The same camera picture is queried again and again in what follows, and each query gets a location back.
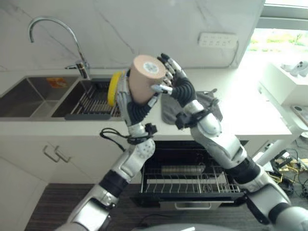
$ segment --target double sink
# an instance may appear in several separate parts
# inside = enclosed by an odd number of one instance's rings
[[[0,120],[120,120],[107,104],[110,78],[25,77],[0,97]]]

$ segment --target window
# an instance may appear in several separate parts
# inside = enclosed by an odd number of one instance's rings
[[[247,51],[308,59],[308,0],[266,0]]]
[[[293,50],[308,54],[308,31],[256,28],[247,50],[263,52]]]
[[[265,4],[308,7],[308,1],[307,0],[266,0]]]

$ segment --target beige cup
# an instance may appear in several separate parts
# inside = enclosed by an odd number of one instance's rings
[[[159,60],[149,55],[138,55],[128,79],[133,100],[141,105],[147,103],[155,94],[151,85],[161,84],[165,74],[166,68]]]

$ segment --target orange sticker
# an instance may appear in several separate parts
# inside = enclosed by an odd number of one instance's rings
[[[46,78],[52,88],[67,88],[67,82],[64,78]]]

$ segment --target white countertop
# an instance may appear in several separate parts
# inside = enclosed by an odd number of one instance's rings
[[[91,74],[112,74],[115,70],[92,69]],[[238,69],[196,69],[187,70],[187,76],[196,91],[217,88],[223,114],[223,129],[237,135],[240,139],[247,136],[284,136],[291,132],[281,120],[275,107],[267,102],[257,91],[257,72],[248,66]],[[78,75],[77,70],[36,70],[0,72],[0,95],[11,88],[24,76]],[[191,140],[188,129],[178,130],[161,119],[161,103],[155,105],[146,117],[145,123],[157,126],[158,140]],[[52,122],[0,122],[0,135],[50,135],[92,136],[104,127],[113,127],[126,133],[124,122],[110,121],[52,121]]]

